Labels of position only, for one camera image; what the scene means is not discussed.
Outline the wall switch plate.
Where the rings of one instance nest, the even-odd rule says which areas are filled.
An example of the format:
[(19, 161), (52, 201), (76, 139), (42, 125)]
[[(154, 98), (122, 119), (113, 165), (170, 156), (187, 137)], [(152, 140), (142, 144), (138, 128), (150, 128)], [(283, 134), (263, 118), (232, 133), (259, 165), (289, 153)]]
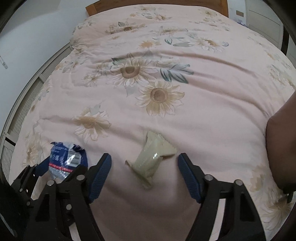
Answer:
[(236, 10), (236, 15), (244, 18), (244, 12), (243, 11)]

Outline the floral pink bed quilt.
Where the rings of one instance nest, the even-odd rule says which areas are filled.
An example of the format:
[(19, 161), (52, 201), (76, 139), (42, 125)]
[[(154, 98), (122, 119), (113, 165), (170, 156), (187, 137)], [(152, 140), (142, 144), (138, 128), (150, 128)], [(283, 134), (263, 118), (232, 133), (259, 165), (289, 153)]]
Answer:
[(293, 203), (273, 180), (265, 129), (295, 91), (295, 68), (259, 33), (208, 8), (125, 6), (91, 16), (73, 51), (44, 83), (23, 123), (10, 181), (49, 156), (52, 142), (80, 145), (111, 172), (94, 217), (106, 240), (184, 240), (199, 205), (177, 157), (138, 168), (148, 132), (218, 180), (241, 179), (267, 240)]

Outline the brown black electric kettle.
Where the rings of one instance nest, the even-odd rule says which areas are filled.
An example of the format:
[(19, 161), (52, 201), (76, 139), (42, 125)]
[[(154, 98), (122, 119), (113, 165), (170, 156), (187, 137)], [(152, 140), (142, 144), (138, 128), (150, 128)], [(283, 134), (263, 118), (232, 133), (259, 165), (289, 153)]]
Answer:
[(266, 150), (273, 179), (284, 194), (295, 192), (295, 93), (268, 120)]

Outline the wooden headboard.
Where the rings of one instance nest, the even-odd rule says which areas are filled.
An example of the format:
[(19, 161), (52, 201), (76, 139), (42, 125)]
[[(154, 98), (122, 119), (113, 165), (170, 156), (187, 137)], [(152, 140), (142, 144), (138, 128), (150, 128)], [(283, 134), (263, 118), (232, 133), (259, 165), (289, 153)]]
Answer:
[(222, 15), (229, 17), (227, 0), (100, 0), (86, 6), (86, 11), (89, 16), (93, 16), (97, 13), (101, 13), (103, 11), (107, 11), (110, 9), (120, 8), (123, 6), (134, 6), (139, 4), (173, 4), (181, 6), (202, 6), (215, 10), (221, 13)]

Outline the white wardrobe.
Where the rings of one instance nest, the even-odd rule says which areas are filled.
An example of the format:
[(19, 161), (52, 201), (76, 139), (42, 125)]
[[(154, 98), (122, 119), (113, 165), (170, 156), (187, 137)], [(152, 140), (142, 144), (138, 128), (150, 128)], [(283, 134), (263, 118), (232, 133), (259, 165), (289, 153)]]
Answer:
[(260, 0), (246, 1), (246, 25), (261, 34), (292, 62), (295, 62), (295, 44), (280, 18)]

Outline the blue white snack packet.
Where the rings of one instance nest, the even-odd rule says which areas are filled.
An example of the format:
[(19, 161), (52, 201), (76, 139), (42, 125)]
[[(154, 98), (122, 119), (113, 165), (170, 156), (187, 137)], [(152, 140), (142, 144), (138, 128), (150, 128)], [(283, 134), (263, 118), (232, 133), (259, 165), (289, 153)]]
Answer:
[(73, 143), (51, 142), (49, 171), (54, 179), (65, 180), (79, 165), (88, 168), (86, 151)]

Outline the olive green small packet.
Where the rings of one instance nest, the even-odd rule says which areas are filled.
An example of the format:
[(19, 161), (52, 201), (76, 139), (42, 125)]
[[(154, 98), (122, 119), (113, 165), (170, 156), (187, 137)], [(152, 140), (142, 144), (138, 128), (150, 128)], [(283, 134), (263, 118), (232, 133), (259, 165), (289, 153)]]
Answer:
[(134, 162), (126, 160), (125, 164), (145, 189), (151, 189), (153, 176), (160, 163), (176, 153), (177, 149), (160, 133), (148, 131), (147, 140), (137, 159)]

